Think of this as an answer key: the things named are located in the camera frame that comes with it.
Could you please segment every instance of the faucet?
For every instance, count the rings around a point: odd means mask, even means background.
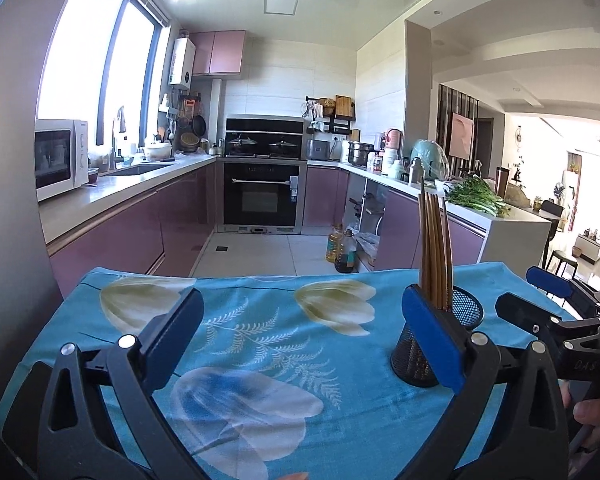
[[[118,108],[118,112],[116,113],[116,118],[112,121],[111,124],[111,153],[109,153],[109,169],[115,170],[116,163],[122,162],[122,158],[118,156],[118,150],[116,146],[116,134],[115,131],[118,130],[120,134],[126,132],[126,121],[125,121],[125,105],[122,105]]]

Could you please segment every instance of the chopsticks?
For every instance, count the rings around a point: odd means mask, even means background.
[[[427,193],[424,182],[421,182],[418,208],[422,246],[419,285],[429,303],[435,308],[450,310],[454,284],[451,236],[445,200],[442,200],[441,217],[438,196]]]

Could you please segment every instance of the human hand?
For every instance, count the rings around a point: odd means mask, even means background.
[[[560,393],[566,408],[571,403],[568,382],[560,384]],[[580,424],[593,426],[593,431],[583,441],[582,447],[587,450],[596,449],[600,444],[600,398],[578,402],[573,407],[573,418]]]

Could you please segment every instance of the floral tablecloth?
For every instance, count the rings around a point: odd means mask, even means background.
[[[564,316],[503,264],[456,267],[454,277],[482,303],[478,330],[497,344],[524,347],[532,339],[496,316],[504,292]],[[195,286],[204,320],[154,399],[211,478],[393,479],[452,396],[442,386],[409,386],[389,365],[404,325],[402,292],[417,279],[417,270],[193,279],[94,269],[15,371],[0,403],[0,432],[35,362],[52,365],[68,341],[89,350],[139,333]],[[463,462],[479,455],[503,391],[494,388]],[[110,388],[104,396],[125,451],[144,463]]]

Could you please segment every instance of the white microwave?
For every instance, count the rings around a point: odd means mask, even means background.
[[[36,120],[34,154],[38,202],[86,184],[87,122]]]

